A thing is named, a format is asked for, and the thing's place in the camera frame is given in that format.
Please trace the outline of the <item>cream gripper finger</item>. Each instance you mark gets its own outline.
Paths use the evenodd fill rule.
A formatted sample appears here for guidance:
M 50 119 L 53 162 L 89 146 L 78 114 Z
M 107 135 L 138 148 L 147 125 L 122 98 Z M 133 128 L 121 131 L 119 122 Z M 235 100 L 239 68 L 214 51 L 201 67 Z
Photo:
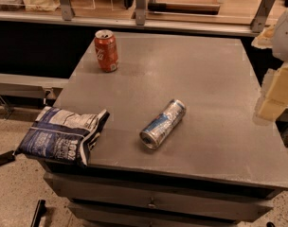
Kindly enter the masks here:
M 267 126 L 275 122 L 288 107 L 288 62 L 279 69 L 268 69 L 264 75 L 261 94 L 253 113 L 253 122 Z
M 266 27 L 257 37 L 254 38 L 251 45 L 258 49 L 272 48 L 275 26 Z

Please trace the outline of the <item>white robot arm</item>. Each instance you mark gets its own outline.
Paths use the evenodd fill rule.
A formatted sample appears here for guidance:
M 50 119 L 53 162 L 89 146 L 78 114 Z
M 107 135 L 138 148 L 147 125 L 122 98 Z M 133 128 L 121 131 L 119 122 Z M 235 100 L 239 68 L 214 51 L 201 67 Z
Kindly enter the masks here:
M 279 69 L 267 70 L 261 85 L 261 96 L 255 106 L 253 121 L 266 126 L 275 122 L 288 107 L 288 9 L 274 26 L 265 28 L 251 45 L 258 49 L 271 48 L 272 55 L 283 61 Z

